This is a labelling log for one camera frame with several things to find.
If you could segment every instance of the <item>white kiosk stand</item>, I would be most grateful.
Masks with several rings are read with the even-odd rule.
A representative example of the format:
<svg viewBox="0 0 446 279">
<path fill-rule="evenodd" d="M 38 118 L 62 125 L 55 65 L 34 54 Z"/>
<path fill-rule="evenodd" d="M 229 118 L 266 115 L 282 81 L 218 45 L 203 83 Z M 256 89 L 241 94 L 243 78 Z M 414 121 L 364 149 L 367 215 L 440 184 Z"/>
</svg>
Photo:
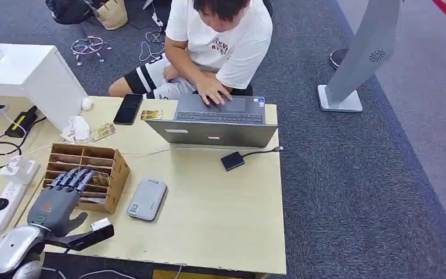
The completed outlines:
<svg viewBox="0 0 446 279">
<path fill-rule="evenodd" d="M 363 111 L 356 89 L 393 55 L 401 1 L 369 1 L 341 66 L 327 85 L 317 88 L 322 110 Z"/>
<path fill-rule="evenodd" d="M 55 46 L 0 44 L 0 49 L 0 96 L 30 99 L 59 131 L 80 114 L 88 95 Z"/>
</svg>

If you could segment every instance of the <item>gray power bank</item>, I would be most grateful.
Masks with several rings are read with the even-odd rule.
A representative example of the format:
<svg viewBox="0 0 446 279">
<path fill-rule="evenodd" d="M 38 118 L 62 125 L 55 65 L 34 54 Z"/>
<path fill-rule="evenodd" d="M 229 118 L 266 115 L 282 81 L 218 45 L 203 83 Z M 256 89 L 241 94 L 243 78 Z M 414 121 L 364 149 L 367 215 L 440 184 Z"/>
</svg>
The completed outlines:
<svg viewBox="0 0 446 279">
<path fill-rule="evenodd" d="M 143 178 L 127 209 L 127 215 L 153 221 L 166 190 L 167 185 L 162 181 Z"/>
</svg>

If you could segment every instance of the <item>metal base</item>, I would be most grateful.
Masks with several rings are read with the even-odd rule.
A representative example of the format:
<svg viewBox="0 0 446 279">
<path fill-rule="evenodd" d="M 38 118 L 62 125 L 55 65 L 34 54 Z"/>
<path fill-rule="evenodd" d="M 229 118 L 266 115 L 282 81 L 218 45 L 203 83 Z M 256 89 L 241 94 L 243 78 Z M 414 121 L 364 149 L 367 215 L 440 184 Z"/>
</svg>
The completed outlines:
<svg viewBox="0 0 446 279">
<path fill-rule="evenodd" d="M 341 66 L 341 62 L 343 62 L 344 58 L 346 57 L 346 54 L 348 53 L 347 48 L 340 48 L 333 52 L 331 52 L 329 56 L 329 63 L 330 65 L 335 69 L 339 69 L 339 66 Z"/>
<path fill-rule="evenodd" d="M 78 62 L 77 65 L 81 66 L 83 65 L 83 62 L 80 61 L 81 55 L 88 55 L 96 53 L 99 60 L 98 62 L 103 63 L 105 60 L 102 58 L 102 55 L 100 54 L 100 51 L 103 49 L 103 46 L 107 45 L 107 49 L 111 50 L 112 47 L 110 47 L 106 42 L 103 41 L 100 37 L 94 37 L 94 36 L 88 36 L 84 39 L 79 39 L 76 42 L 74 42 L 71 45 L 71 52 L 73 55 L 76 56 L 76 61 Z"/>
<path fill-rule="evenodd" d="M 339 103 L 329 104 L 326 95 L 326 86 L 317 86 L 317 95 L 319 96 L 319 103 L 321 104 L 321 109 L 326 112 L 362 112 L 363 107 L 358 97 L 357 91 L 348 96 L 345 100 Z"/>
</svg>

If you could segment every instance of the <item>crumpled tissue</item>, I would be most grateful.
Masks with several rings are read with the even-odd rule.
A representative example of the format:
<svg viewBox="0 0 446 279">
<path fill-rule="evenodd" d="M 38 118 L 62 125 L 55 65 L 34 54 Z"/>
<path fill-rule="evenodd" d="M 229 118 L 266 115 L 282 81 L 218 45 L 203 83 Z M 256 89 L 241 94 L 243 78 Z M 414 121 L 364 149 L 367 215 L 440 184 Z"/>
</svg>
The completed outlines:
<svg viewBox="0 0 446 279">
<path fill-rule="evenodd" d="M 71 116 L 60 135 L 67 141 L 89 141 L 89 125 L 82 116 Z"/>
</svg>

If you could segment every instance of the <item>power strip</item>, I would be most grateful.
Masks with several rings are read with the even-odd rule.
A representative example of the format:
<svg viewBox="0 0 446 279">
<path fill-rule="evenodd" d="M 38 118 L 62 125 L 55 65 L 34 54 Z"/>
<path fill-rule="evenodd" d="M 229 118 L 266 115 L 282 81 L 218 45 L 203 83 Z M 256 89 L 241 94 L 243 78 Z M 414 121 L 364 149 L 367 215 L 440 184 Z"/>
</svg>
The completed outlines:
<svg viewBox="0 0 446 279">
<path fill-rule="evenodd" d="M 28 184 L 23 184 L 10 181 L 8 182 L 6 188 L 4 188 L 4 190 L 1 193 L 0 198 L 8 199 L 9 204 L 6 208 L 0 210 L 0 233 L 5 231 L 6 228 L 8 227 L 9 223 L 11 222 L 11 219 L 16 213 L 16 209 L 23 200 L 23 197 L 26 191 L 28 190 L 28 187 L 35 178 L 38 169 L 40 168 L 40 164 L 38 164 L 36 161 L 30 161 L 30 162 L 32 163 L 32 165 L 28 170 L 31 176 L 30 182 Z"/>
</svg>

